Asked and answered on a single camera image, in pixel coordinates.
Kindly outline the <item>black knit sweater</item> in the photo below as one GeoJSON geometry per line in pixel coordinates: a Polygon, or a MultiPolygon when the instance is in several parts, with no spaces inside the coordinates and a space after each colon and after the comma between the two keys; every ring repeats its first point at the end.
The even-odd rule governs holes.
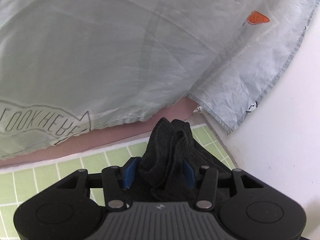
{"type": "Polygon", "coordinates": [[[193,138],[189,123],[161,118],[152,130],[131,187],[124,191],[126,201],[194,202],[199,191],[187,186],[185,158],[196,167],[208,165],[219,173],[231,172],[193,138]]]}

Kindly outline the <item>green grid bed sheet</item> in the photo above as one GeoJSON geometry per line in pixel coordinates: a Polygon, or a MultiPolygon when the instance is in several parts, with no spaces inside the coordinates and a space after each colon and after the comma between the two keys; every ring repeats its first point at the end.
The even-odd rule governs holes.
{"type": "MultiPolygon", "coordinates": [[[[191,126],[191,132],[193,138],[227,168],[235,168],[231,155],[207,125],[191,126]]],[[[1,168],[1,239],[20,239],[13,218],[23,202],[77,170],[87,170],[88,174],[101,173],[104,168],[122,167],[130,158],[141,157],[146,151],[150,134],[68,157],[1,168]]],[[[105,206],[102,188],[91,188],[89,198],[105,206]]]]}

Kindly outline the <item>white carrot print cloth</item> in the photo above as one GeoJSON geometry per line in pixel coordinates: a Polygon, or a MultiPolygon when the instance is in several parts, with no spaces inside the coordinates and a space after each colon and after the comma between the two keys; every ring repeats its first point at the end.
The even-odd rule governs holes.
{"type": "Polygon", "coordinates": [[[319,0],[1,0],[1,158],[189,97],[228,132],[287,69],[319,0]]]}

